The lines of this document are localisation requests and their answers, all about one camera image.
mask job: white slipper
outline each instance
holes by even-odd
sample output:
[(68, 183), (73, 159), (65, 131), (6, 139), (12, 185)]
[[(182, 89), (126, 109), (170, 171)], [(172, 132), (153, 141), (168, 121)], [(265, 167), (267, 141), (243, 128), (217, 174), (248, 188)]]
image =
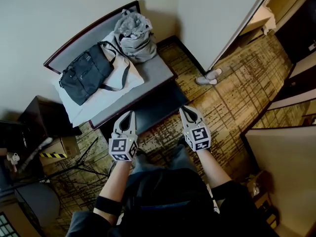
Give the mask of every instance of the white slipper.
[(205, 76), (196, 78), (196, 82), (198, 85), (207, 85), (207, 84), (216, 85), (217, 84), (216, 78), (222, 72), (223, 71), (221, 69), (212, 70), (209, 73), (207, 73)]
[(198, 85), (207, 85), (207, 84), (216, 85), (217, 84), (216, 79), (209, 80), (206, 77), (198, 77), (196, 78), (196, 82)]
[(223, 71), (221, 69), (215, 69), (206, 74), (206, 78), (209, 80), (213, 80), (217, 78)]

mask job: carpet pattern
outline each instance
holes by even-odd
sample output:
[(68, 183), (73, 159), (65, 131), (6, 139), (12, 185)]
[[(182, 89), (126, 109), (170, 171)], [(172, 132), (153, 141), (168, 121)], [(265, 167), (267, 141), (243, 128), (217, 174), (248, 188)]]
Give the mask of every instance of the carpet pattern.
[(281, 128), (302, 125), (310, 101), (267, 111), (252, 129)]
[[(212, 133), (212, 154), (232, 178), (242, 181), (252, 166), (239, 135), (276, 96), (291, 69), (292, 64), (282, 46), (274, 35), (268, 35), (219, 61), (215, 68), (221, 68), (223, 73), (216, 86), (196, 85), (195, 78), (200, 73), (176, 43), (165, 43), (159, 47), (158, 53), (178, 75), (176, 81), (190, 105), (204, 115)], [(101, 132), (92, 131), (88, 123), (80, 129), (83, 134), (77, 137), (77, 141), (82, 153), (96, 137), (99, 138), (86, 162), (96, 171), (106, 174), (112, 164), (107, 142)], [(139, 146), (154, 164), (167, 166), (170, 151), (181, 134), (182, 123), (177, 113), (139, 136)], [(205, 179), (197, 155), (190, 152), (190, 157)], [(44, 170), (47, 174), (54, 173), (71, 166), (78, 158), (59, 161)], [(51, 180), (60, 198), (61, 210), (56, 222), (43, 229), (45, 234), (64, 236), (72, 213), (92, 210), (106, 180), (106, 177), (79, 170)]]

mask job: black shirt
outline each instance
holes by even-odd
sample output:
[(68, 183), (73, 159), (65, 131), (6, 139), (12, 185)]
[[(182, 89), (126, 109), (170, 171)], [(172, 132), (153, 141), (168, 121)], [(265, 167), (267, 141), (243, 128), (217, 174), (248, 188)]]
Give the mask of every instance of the black shirt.
[(76, 212), (67, 236), (277, 236), (261, 218), (246, 187), (233, 181), (212, 189), (220, 214), (198, 174), (159, 169), (131, 175), (120, 225)]

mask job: wrist strap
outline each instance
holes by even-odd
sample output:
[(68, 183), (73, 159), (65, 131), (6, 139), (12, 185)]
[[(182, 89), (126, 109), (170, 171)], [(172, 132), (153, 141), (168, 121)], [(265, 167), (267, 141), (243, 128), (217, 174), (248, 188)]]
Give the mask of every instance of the wrist strap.
[(94, 207), (100, 211), (119, 216), (122, 210), (122, 203), (98, 196)]

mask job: jeans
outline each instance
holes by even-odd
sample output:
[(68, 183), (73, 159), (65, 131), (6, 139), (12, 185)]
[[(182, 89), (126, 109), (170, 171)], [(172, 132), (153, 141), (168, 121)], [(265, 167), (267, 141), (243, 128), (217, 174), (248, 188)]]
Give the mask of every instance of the jeans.
[[(197, 173), (197, 168), (191, 162), (189, 154), (184, 145), (178, 145), (172, 152), (173, 159), (170, 163), (169, 169), (188, 168)], [(144, 171), (153, 171), (156, 169), (162, 169), (162, 166), (155, 166), (147, 161), (145, 155), (139, 155), (136, 157), (136, 165), (132, 174)]]

